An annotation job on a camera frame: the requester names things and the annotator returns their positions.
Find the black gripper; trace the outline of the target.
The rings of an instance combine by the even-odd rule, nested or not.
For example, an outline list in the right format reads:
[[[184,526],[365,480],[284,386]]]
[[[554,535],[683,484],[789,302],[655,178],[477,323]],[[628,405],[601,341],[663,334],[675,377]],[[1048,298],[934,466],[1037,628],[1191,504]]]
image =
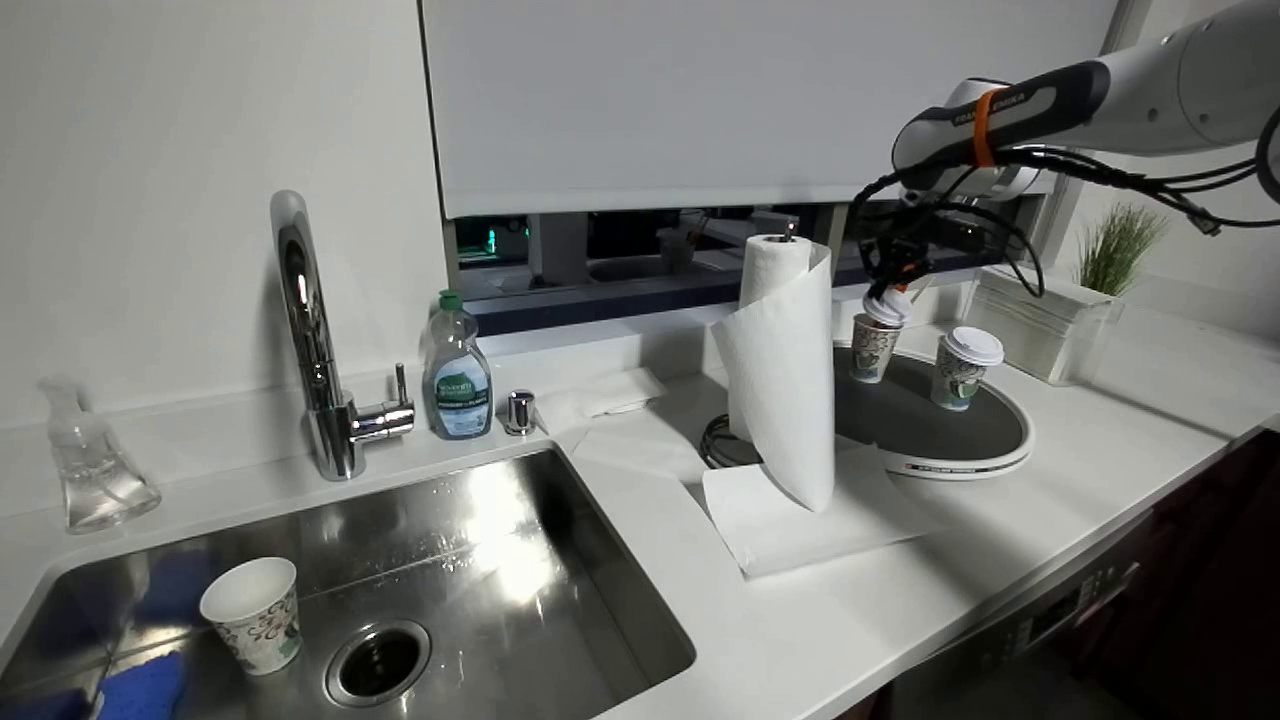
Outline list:
[[[905,200],[876,200],[888,178],[864,187],[864,306],[888,306],[894,290],[899,314],[914,314],[926,271],[954,264],[959,255],[980,255],[980,230],[969,221],[964,205],[948,192],[906,192]]]

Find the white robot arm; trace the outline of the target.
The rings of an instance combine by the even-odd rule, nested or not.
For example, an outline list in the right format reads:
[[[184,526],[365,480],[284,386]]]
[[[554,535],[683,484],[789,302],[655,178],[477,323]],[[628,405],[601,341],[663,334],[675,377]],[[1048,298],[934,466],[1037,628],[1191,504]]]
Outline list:
[[[1191,205],[1191,192],[1255,178],[1280,200],[1275,131],[1280,0],[1235,0],[1162,41],[924,109],[894,131],[893,172],[853,200],[853,218],[864,221],[882,184],[914,192],[914,205],[882,218],[882,231],[860,242],[870,298],[926,271],[926,226],[950,212],[950,192],[982,168],[1048,168],[1126,187],[1217,238],[1230,230],[1230,218]],[[1100,164],[1100,153],[1177,157],[1244,140],[1252,140],[1246,161],[1185,178],[1135,178]]]

